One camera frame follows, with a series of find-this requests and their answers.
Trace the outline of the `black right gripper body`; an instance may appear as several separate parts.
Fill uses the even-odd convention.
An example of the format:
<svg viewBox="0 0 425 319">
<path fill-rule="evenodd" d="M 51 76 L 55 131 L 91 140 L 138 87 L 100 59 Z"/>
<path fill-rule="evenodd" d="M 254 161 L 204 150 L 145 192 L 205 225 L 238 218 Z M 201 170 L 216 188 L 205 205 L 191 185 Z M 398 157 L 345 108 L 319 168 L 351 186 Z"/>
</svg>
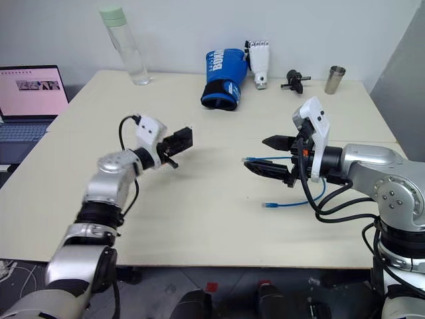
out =
<svg viewBox="0 0 425 319">
<path fill-rule="evenodd" d="M 313 165 L 313 157 L 315 153 L 315 144 L 312 139 L 314 132 L 312 123 L 308 119 L 305 119 L 301 123 L 301 128 L 297 136 L 290 138 L 290 153 L 292 155 L 291 162 L 293 163 L 293 168 L 291 170 L 292 183 L 290 187 L 294 186 L 297 179 L 301 179 L 298 163 L 299 158 L 303 160 L 304 175 L 307 178 L 311 177 L 311 167 Z"/>
</svg>

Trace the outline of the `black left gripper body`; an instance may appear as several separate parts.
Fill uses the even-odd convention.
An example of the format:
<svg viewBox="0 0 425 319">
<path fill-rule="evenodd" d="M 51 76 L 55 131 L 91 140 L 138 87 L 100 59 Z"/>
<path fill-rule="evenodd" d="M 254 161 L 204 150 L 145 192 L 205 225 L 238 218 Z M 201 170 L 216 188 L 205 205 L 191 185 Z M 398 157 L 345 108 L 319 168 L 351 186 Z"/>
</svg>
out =
<svg viewBox="0 0 425 319">
<path fill-rule="evenodd" d="M 172 148 L 172 144 L 166 144 L 164 142 L 164 139 L 163 139 L 162 142 L 158 143 L 158 145 L 157 145 L 157 153 L 158 153 L 159 159 L 161 160 L 162 164 L 166 164 L 166 163 L 164 163 L 164 157 L 165 156 L 169 156 L 171 158 L 170 152 L 171 152 L 171 148 Z"/>
</svg>

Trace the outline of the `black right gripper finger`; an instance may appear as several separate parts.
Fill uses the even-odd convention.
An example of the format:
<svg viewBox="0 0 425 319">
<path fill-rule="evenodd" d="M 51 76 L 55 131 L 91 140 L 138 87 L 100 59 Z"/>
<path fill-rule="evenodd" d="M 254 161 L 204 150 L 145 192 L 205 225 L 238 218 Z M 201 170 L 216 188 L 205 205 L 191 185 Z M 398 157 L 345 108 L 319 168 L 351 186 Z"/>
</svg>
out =
<svg viewBox="0 0 425 319">
<path fill-rule="evenodd" d="M 274 135 L 262 140 L 262 143 L 274 150 L 291 150 L 295 138 L 293 136 Z"/>
<path fill-rule="evenodd" d="M 284 183 L 292 182 L 292 175 L 286 165 L 277 164 L 267 160 L 254 160 L 245 161 L 244 166 L 256 175 L 270 179 L 277 179 Z"/>
</svg>

